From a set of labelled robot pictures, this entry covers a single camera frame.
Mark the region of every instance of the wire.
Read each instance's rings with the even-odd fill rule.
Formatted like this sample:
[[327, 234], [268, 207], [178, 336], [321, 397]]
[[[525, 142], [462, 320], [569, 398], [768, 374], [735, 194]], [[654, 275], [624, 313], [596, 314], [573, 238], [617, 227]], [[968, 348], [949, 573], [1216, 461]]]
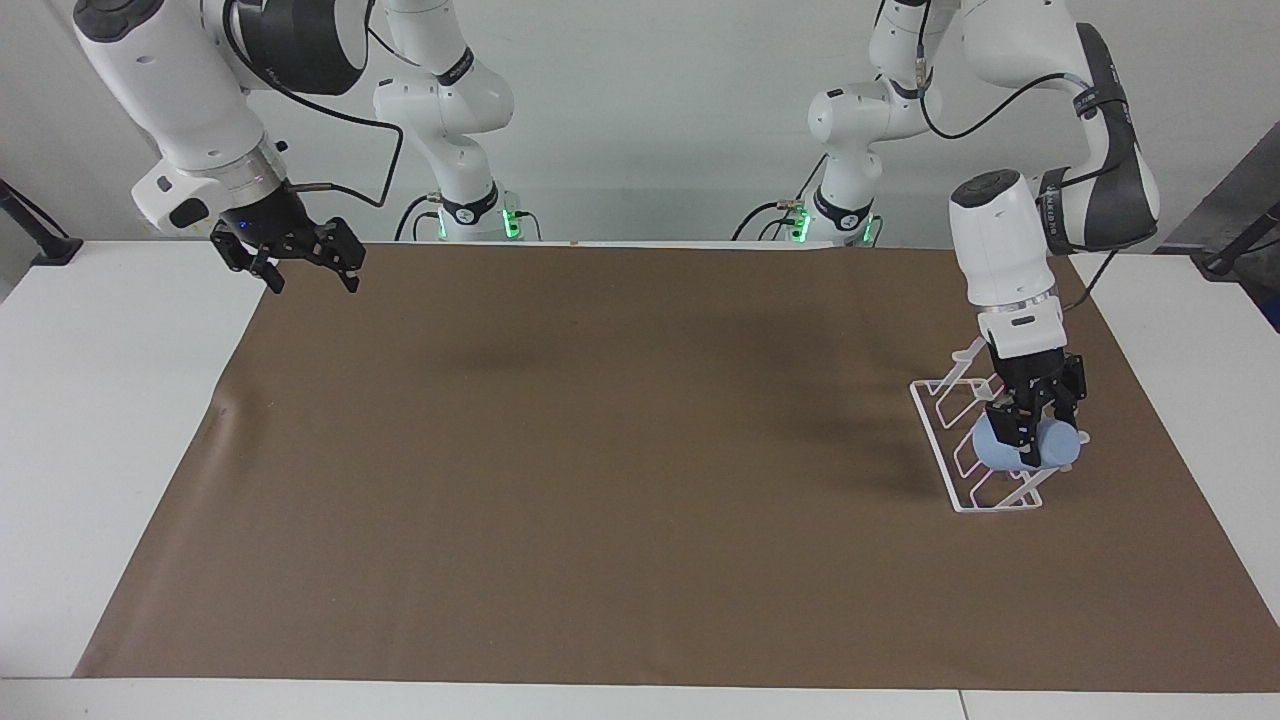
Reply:
[[357, 200], [360, 200], [362, 202], [372, 205], [374, 208], [383, 208], [383, 206], [385, 206], [387, 205], [387, 197], [388, 197], [388, 195], [390, 195], [390, 190], [392, 190], [392, 179], [396, 177], [396, 168], [397, 168], [397, 165], [399, 165], [401, 150], [404, 147], [404, 128], [402, 128], [399, 126], [396, 126], [396, 124], [392, 124], [392, 123], [384, 123], [384, 122], [380, 122], [380, 120], [370, 120], [367, 118], [357, 118], [356, 115], [348, 115], [346, 113], [339, 113], [338, 110], [333, 110], [330, 108], [325, 108], [324, 105], [319, 105], [316, 102], [312, 102], [312, 101], [307, 100], [306, 97], [302, 97], [302, 96], [294, 94], [289, 88], [287, 88], [283, 85], [280, 85], [279, 82], [276, 82], [276, 79], [273, 78], [273, 77], [270, 77], [270, 74], [268, 72], [265, 72], [261, 68], [259, 68], [257, 65], [255, 65], [253, 61], [248, 59], [248, 55], [244, 54], [244, 50], [241, 49], [239, 44], [236, 41], [236, 35], [232, 32], [232, 6], [233, 6], [234, 1], [236, 0], [224, 0], [223, 1], [223, 35], [227, 36], [227, 45], [230, 46], [232, 53], [236, 54], [236, 58], [238, 58], [239, 61], [243, 63], [246, 68], [248, 68], [255, 76], [257, 76], [259, 79], [261, 79], [262, 82], [265, 82], [269, 87], [271, 87], [271, 90], [275, 90], [276, 92], [279, 92], [280, 95], [283, 95], [283, 96], [288, 97], [289, 100], [297, 102], [298, 105], [302, 105], [303, 108], [307, 108], [310, 110], [315, 110], [316, 113], [321, 113], [324, 115], [329, 115], [330, 118], [337, 118], [339, 120], [346, 120], [348, 123], [353, 123], [353, 124], [357, 124], [357, 126], [365, 126], [365, 127], [371, 127], [371, 128], [383, 128], [383, 129], [389, 129], [389, 131], [394, 131], [396, 132], [396, 151], [392, 152], [392, 161], [390, 161], [390, 165], [387, 168], [387, 181], [383, 183], [383, 193], [381, 193], [381, 197], [379, 197], [378, 200], [374, 200], [374, 199], [371, 199], [367, 195], [364, 195], [361, 192], [356, 192], [355, 190], [351, 190], [349, 187], [343, 187], [340, 184], [334, 184], [334, 183], [310, 183], [307, 186], [301, 186], [301, 187], [307, 187], [307, 188], [314, 187], [314, 190], [305, 190], [302, 192], [323, 192], [323, 191], [332, 190], [332, 191], [335, 191], [335, 192], [342, 192], [343, 195], [349, 195], [349, 196], [352, 196], [352, 197], [355, 197], [355, 199], [357, 199]]
[[1120, 163], [1116, 163], [1114, 165], [1108, 165], [1106, 168], [1098, 168], [1097, 170], [1093, 170], [1092, 173], [1085, 173], [1085, 174], [1083, 174], [1083, 176], [1080, 176], [1078, 178], [1071, 178], [1071, 179], [1064, 182], [1059, 187], [1059, 190], [1064, 190], [1064, 188], [1071, 187], [1073, 184], [1080, 184], [1082, 182], [1088, 182], [1091, 179], [1101, 178], [1102, 176], [1105, 176], [1107, 173], [1114, 173], [1115, 170], [1119, 170], [1119, 169], [1120, 169]]
[[52, 219], [49, 215], [49, 213], [45, 211], [44, 208], [41, 208], [40, 205], [37, 205], [35, 201], [32, 201], [26, 195], [23, 195], [17, 187], [14, 187], [14, 186], [12, 186], [9, 183], [4, 183], [4, 184], [9, 188], [9, 192], [14, 197], [18, 199], [18, 202], [22, 202], [23, 205], [27, 206], [28, 210], [31, 210], [32, 213], [40, 215], [40, 218], [42, 220], [45, 220], [46, 223], [49, 223], [50, 227], [52, 227], [55, 231], [58, 231], [58, 234], [63, 236], [67, 240], [70, 240], [72, 236], [67, 234], [67, 231], [63, 229], [63, 225], [58, 224], [58, 220]]
[[387, 41], [383, 40], [383, 36], [378, 35], [378, 32], [374, 31], [374, 28], [369, 28], [369, 36], [372, 37], [375, 41], [378, 41], [378, 44], [383, 46], [383, 50], [390, 53], [396, 59], [401, 60], [402, 63], [408, 63], [410, 65], [413, 65], [415, 68], [421, 68], [422, 67], [422, 65], [419, 65], [417, 63], [415, 63], [413, 60], [410, 60], [408, 58], [406, 58], [404, 55], [402, 55], [398, 50], [396, 50], [394, 47], [392, 47], [390, 45], [388, 45]]
[[920, 18], [920, 33], [915, 37], [915, 46], [924, 55], [924, 28], [929, 26], [929, 10], [933, 9], [933, 0], [924, 0], [924, 17]]
[[1249, 250], [1245, 250], [1244, 252], [1240, 252], [1240, 258], [1244, 258], [1245, 255], [1253, 255], [1256, 252], [1262, 252], [1263, 250], [1268, 250], [1271, 247], [1275, 247], [1276, 245], [1280, 245], [1280, 240], [1272, 240], [1271, 242], [1268, 242], [1266, 245], [1260, 245], [1257, 247], [1251, 247]]
[[399, 236], [404, 232], [404, 225], [408, 224], [408, 218], [410, 218], [410, 215], [413, 214], [413, 210], [417, 209], [419, 205], [421, 205], [421, 204], [431, 200], [433, 197], [435, 197], [435, 193], [434, 192], [429, 192], [426, 195], [420, 195], [420, 196], [415, 197], [413, 201], [408, 204], [408, 208], [404, 209], [404, 214], [401, 215], [399, 224], [396, 225], [396, 234], [392, 236], [392, 241], [393, 242], [399, 242]]
[[543, 241], [543, 224], [540, 222], [538, 222], [538, 215], [530, 213], [529, 210], [521, 210], [521, 211], [516, 213], [516, 217], [517, 218], [532, 218], [534, 219], [534, 227], [538, 229], [538, 242]]
[[1066, 307], [1064, 307], [1062, 309], [1064, 313], [1070, 313], [1071, 310], [1075, 310], [1080, 305], [1084, 305], [1085, 302], [1089, 301], [1089, 297], [1093, 296], [1093, 288], [1098, 287], [1098, 281], [1102, 279], [1102, 274], [1107, 272], [1107, 266], [1111, 265], [1111, 261], [1115, 260], [1116, 255], [1119, 255], [1119, 254], [1120, 254], [1120, 249], [1116, 249], [1116, 250], [1112, 250], [1111, 254], [1107, 255], [1107, 259], [1102, 261], [1102, 266], [1098, 268], [1098, 272], [1093, 274], [1093, 279], [1089, 281], [1089, 286], [1084, 288], [1084, 295], [1082, 295], [1080, 299], [1076, 300], [1075, 302], [1073, 302], [1073, 304], [1068, 305]]
[[755, 238], [755, 241], [756, 242], [763, 242], [764, 241], [764, 233], [769, 232], [769, 228], [772, 228], [774, 225], [777, 225], [778, 229], [773, 231], [773, 240], [778, 240], [778, 233], [782, 232], [782, 228], [785, 225], [790, 225], [790, 224], [791, 224], [791, 218], [782, 218], [781, 220], [773, 220], [772, 223], [764, 225], [764, 229], [760, 231], [760, 234], [759, 234], [759, 237]]
[[742, 220], [742, 224], [737, 225], [737, 229], [733, 231], [733, 238], [730, 242], [737, 242], [737, 238], [742, 236], [742, 231], [746, 229], [746, 225], [750, 224], [751, 220], [758, 218], [760, 213], [768, 213], [769, 210], [776, 210], [777, 208], [778, 208], [777, 202], [765, 202], [764, 205], [760, 205], [755, 210], [748, 213], [746, 218]]
[[[925, 0], [925, 3], [924, 3], [924, 15], [920, 18], [920, 31], [916, 33], [916, 45], [915, 45], [916, 58], [920, 59], [920, 60], [924, 59], [924, 31], [925, 31], [925, 28], [929, 24], [929, 10], [932, 10], [932, 9], [933, 9], [933, 0]], [[1074, 82], [1074, 83], [1079, 85], [1084, 90], [1089, 90], [1089, 85], [1087, 82], [1084, 82], [1082, 78], [1079, 78], [1079, 77], [1076, 77], [1076, 76], [1074, 76], [1071, 73], [1050, 73], [1047, 76], [1038, 77], [1038, 78], [1033, 79], [1032, 82], [1024, 85], [1023, 87], [1018, 88], [1012, 95], [1010, 95], [1007, 99], [1005, 99], [1005, 101], [1001, 102], [1000, 106], [997, 106], [995, 110], [992, 110], [991, 113], [988, 113], [986, 118], [978, 120], [978, 123], [974, 124], [973, 127], [970, 127], [969, 129], [966, 129], [964, 132], [959, 132], [959, 133], [948, 133], [948, 132], [943, 132], [943, 131], [938, 129], [938, 126], [936, 126], [933, 123], [933, 118], [929, 117], [929, 108], [924, 102], [924, 96], [928, 94], [927, 92], [928, 91], [928, 83], [924, 83], [924, 85], [922, 85], [919, 87], [919, 94], [920, 94], [920, 111], [924, 114], [924, 122], [929, 126], [929, 129], [933, 131], [933, 135], [937, 135], [942, 140], [960, 140], [960, 138], [968, 137], [968, 136], [978, 132], [979, 129], [982, 129], [987, 123], [989, 123], [991, 120], [996, 119], [997, 115], [1000, 115], [1001, 113], [1004, 113], [1006, 108], [1009, 108], [1010, 105], [1012, 105], [1014, 100], [1018, 100], [1025, 92], [1028, 92], [1030, 90], [1034, 90], [1037, 86], [1043, 85], [1043, 83], [1050, 82], [1050, 81], [1053, 81], [1053, 79], [1066, 79], [1066, 81], [1070, 81], [1070, 82]]]
[[1005, 101], [1001, 102], [995, 110], [992, 110], [991, 113], [988, 113], [986, 118], [978, 120], [978, 123], [974, 124], [973, 127], [970, 127], [969, 129], [966, 129], [964, 132], [959, 132], [959, 133], [943, 132], [943, 131], [938, 129], [938, 126], [933, 124], [933, 118], [929, 117], [929, 106], [924, 104], [924, 96], [927, 95], [925, 92], [920, 92], [920, 111], [924, 114], [924, 122], [929, 126], [929, 129], [933, 131], [933, 135], [941, 137], [942, 140], [960, 140], [963, 137], [969, 137], [970, 135], [973, 135], [973, 133], [978, 132], [979, 129], [982, 129], [983, 127], [986, 127], [987, 123], [989, 123], [991, 120], [996, 119], [996, 115], [1004, 113], [1006, 108], [1009, 108], [1010, 105], [1012, 105], [1014, 100], [1018, 100], [1024, 94], [1027, 94], [1027, 92], [1029, 92], [1032, 90], [1036, 90], [1037, 86], [1039, 86], [1042, 83], [1046, 83], [1048, 81], [1052, 81], [1052, 79], [1069, 79], [1069, 77], [1068, 77], [1068, 73], [1050, 73], [1047, 76], [1041, 76], [1041, 77], [1033, 79], [1032, 82], [1024, 85], [1018, 91], [1015, 91], [1012, 95], [1010, 95], [1009, 97], [1006, 97]]
[[440, 219], [440, 214], [439, 214], [439, 213], [436, 213], [436, 211], [434, 211], [434, 210], [431, 210], [431, 211], [428, 211], [428, 213], [422, 213], [421, 215], [419, 215], [419, 217], [413, 218], [413, 242], [417, 242], [417, 223], [419, 223], [419, 222], [420, 222], [420, 220], [421, 220], [422, 218], [435, 218], [435, 219]]
[[[826, 152], [822, 155], [822, 158], [818, 158], [818, 164], [815, 164], [813, 167], [813, 172], [809, 173], [809, 179], [804, 181], [804, 184], [800, 186], [800, 192], [796, 193], [796, 201], [800, 201], [800, 200], [804, 199], [805, 191], [809, 190], [809, 184], [813, 183], [813, 178], [818, 177], [818, 170], [822, 169], [822, 164], [826, 163], [828, 158], [831, 158], [831, 155], [826, 154]], [[783, 220], [790, 220], [791, 219], [791, 213], [792, 213], [792, 210], [788, 209], [787, 214], [782, 215], [782, 219]], [[773, 237], [769, 238], [769, 240], [773, 240], [773, 241], [778, 240], [778, 233], [780, 232], [782, 232], [782, 227], [781, 225], [778, 227], [778, 229], [773, 231]]]

